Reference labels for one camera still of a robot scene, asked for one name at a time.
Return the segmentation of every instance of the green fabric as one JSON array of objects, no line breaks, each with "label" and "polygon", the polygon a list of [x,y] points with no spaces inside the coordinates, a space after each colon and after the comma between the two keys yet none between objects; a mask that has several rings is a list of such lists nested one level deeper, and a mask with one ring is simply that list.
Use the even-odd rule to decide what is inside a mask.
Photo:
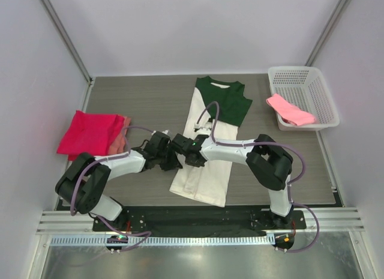
[{"label": "green fabric", "polygon": [[[212,83],[229,87],[220,88]],[[205,106],[212,101],[218,102],[220,106],[219,121],[240,127],[252,104],[251,99],[243,96],[244,84],[238,81],[232,83],[221,82],[206,76],[204,78],[197,78],[196,88],[200,91]],[[210,108],[208,112],[212,118],[215,118],[215,107]]]}]

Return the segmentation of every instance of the white plastic basket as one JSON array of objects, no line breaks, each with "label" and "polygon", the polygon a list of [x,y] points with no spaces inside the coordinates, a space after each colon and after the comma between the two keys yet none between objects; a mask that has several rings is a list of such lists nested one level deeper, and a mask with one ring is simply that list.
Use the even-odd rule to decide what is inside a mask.
[{"label": "white plastic basket", "polygon": [[321,71],[314,67],[284,66],[268,70],[271,94],[279,94],[289,103],[317,118],[315,124],[295,126],[285,123],[276,113],[283,131],[319,131],[340,123],[335,104]]}]

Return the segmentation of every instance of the white fabric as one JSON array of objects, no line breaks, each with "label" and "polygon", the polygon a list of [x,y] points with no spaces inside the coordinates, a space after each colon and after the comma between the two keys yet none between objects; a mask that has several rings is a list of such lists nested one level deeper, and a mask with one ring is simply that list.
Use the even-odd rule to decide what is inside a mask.
[{"label": "white fabric", "polygon": [[[194,131],[194,125],[200,114],[205,109],[204,101],[200,91],[195,88],[192,96],[190,112],[183,135],[194,139],[198,133]],[[200,126],[205,126],[210,115],[205,112],[200,120]],[[237,126],[217,121],[215,137],[218,139],[236,140],[238,133]],[[229,182],[231,162],[208,161],[205,167],[192,167],[185,164],[185,157],[179,155],[183,169],[179,169],[169,191],[197,200],[200,202],[224,207]]]}]

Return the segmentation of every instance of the white wall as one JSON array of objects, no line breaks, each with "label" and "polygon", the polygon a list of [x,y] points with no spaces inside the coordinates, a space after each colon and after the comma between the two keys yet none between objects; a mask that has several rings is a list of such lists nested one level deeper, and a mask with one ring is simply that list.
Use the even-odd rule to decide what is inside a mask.
[{"label": "white wall", "polygon": [[0,277],[25,278],[86,82],[38,0],[0,0]]},{"label": "white wall", "polygon": [[352,0],[315,62],[341,115],[340,126],[322,134],[343,199],[358,207],[380,265],[384,265],[383,6],[384,0]]},{"label": "white wall", "polygon": [[305,64],[338,0],[51,0],[93,76]]}]

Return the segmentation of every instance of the salmon pink cloth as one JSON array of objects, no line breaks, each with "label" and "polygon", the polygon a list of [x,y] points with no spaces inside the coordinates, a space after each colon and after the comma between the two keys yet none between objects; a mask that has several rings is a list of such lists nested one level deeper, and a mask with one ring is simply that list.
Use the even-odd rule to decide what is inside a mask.
[{"label": "salmon pink cloth", "polygon": [[269,97],[266,102],[275,109],[287,123],[302,126],[316,122],[316,117],[311,113],[300,110],[299,107],[290,104],[278,94]]},{"label": "salmon pink cloth", "polygon": [[121,115],[87,114],[78,110],[57,153],[68,155],[70,161],[83,152],[93,156],[122,153],[125,140],[121,130],[130,122],[130,118]]}]

